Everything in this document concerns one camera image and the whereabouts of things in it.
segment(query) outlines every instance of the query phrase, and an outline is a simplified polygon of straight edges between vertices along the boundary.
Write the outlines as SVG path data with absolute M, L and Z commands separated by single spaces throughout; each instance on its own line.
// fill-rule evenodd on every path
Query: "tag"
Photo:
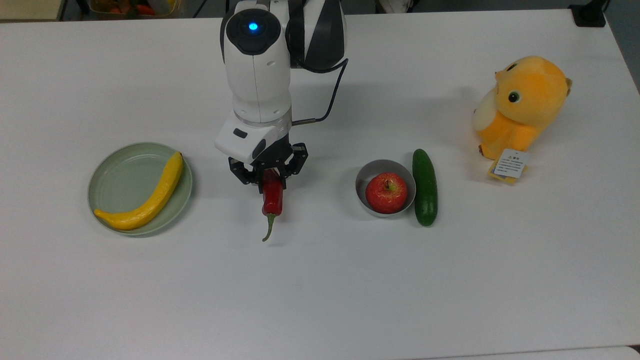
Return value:
M 493 173 L 500 176 L 515 177 L 516 179 L 519 179 L 527 161 L 529 161 L 528 152 L 504 149 L 502 155 L 500 155 L 500 158 L 498 159 L 498 163 L 496 164 Z
M 528 152 L 504 149 L 500 158 L 489 168 L 489 176 L 513 185 L 523 172 L 527 172 L 527 161 Z

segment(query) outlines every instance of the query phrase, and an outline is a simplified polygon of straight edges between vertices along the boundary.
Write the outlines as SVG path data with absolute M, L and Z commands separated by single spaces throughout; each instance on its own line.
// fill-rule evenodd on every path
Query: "metal bowl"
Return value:
M 377 211 L 373 210 L 371 208 L 371 205 L 369 205 L 369 203 L 367 202 L 367 197 L 365 195 L 365 191 L 369 182 L 374 177 L 382 174 L 383 172 L 396 173 L 406 183 L 407 195 L 403 207 L 395 213 L 391 214 L 378 213 Z M 366 212 L 379 218 L 391 217 L 406 210 L 413 202 L 413 199 L 415 198 L 415 180 L 413 180 L 413 176 L 411 175 L 411 172 L 409 172 L 409 170 L 407 170 L 399 163 L 396 163 L 395 161 L 384 159 L 374 160 L 364 165 L 356 176 L 356 193 L 358 194 L 360 203 L 362 204 L 362 207 Z

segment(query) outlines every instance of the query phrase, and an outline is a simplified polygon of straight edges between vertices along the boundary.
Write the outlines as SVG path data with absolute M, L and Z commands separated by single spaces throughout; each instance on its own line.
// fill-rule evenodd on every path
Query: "plush toy eye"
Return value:
M 518 102 L 520 101 L 520 93 L 517 91 L 512 91 L 509 93 L 508 99 L 510 102 Z

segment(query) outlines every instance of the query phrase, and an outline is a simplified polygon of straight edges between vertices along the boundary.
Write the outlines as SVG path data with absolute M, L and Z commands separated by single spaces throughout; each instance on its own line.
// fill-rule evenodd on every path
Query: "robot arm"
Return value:
M 220 40 L 233 107 L 215 146 L 244 183 L 259 184 L 270 167 L 283 177 L 297 174 L 307 152 L 304 144 L 289 143 L 291 67 L 333 70 L 344 56 L 339 0 L 241 1 L 223 19 Z

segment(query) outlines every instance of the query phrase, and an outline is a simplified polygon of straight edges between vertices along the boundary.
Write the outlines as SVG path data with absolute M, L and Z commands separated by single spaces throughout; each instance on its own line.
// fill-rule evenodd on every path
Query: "chili pepper stem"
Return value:
M 271 236 L 271 230 L 273 229 L 273 221 L 275 220 L 276 215 L 274 213 L 268 213 L 267 214 L 267 222 L 269 223 L 269 231 L 267 232 L 267 236 L 264 237 L 264 239 L 262 239 L 262 241 L 267 241 L 267 239 L 269 238 L 269 236 Z

